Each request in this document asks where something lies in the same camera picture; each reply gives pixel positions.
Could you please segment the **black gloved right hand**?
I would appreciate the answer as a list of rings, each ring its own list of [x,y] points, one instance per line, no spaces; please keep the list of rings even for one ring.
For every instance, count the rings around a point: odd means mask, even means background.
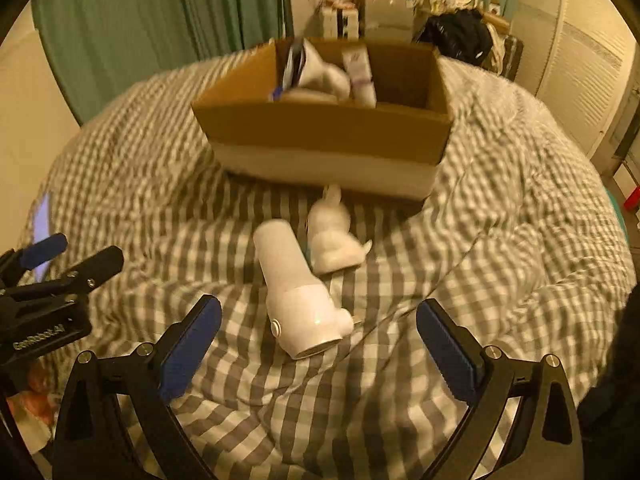
[[[578,406],[587,479],[639,477],[639,289],[618,320],[608,364]]]

